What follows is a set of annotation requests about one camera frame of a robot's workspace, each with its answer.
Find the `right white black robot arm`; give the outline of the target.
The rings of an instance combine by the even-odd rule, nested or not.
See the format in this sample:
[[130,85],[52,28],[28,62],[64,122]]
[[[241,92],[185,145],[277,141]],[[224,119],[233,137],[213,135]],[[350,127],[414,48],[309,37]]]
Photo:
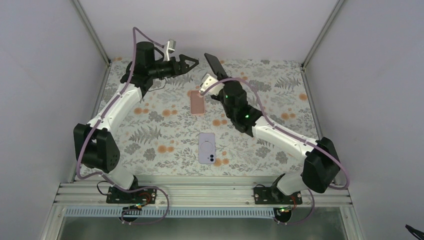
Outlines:
[[342,169],[329,138],[305,137],[271,121],[261,109],[248,103],[247,93],[236,79],[218,81],[207,77],[199,93],[209,93],[212,99],[221,102],[226,117],[239,132],[280,147],[303,161],[301,171],[284,173],[273,183],[270,195],[274,202],[282,204],[291,194],[307,189],[322,194]]

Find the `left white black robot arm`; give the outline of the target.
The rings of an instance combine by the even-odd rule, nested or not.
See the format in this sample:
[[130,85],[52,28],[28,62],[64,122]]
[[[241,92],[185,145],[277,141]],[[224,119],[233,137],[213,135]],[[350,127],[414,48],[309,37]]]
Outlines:
[[81,175],[81,166],[93,169],[93,175],[100,175],[113,187],[119,189],[119,196],[131,203],[139,197],[135,186],[136,177],[119,165],[120,150],[112,136],[133,106],[140,102],[156,79],[167,80],[187,74],[194,69],[199,60],[179,55],[170,57],[175,42],[169,40],[158,48],[149,41],[133,45],[129,69],[123,75],[118,89],[106,106],[88,123],[77,124],[73,130],[76,175],[79,179],[89,178]]

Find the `pink phone case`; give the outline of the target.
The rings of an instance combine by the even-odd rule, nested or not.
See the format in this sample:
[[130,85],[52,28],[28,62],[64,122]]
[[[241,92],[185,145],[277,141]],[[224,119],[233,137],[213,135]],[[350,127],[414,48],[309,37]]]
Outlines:
[[190,113],[192,115],[203,115],[206,112],[204,98],[197,90],[189,92]]

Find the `black smartphone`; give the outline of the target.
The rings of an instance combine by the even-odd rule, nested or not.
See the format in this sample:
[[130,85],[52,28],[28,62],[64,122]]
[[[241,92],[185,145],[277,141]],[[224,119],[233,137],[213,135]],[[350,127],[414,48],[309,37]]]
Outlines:
[[205,53],[204,57],[208,62],[213,74],[217,77],[218,80],[229,78],[220,60],[216,56],[209,53]]

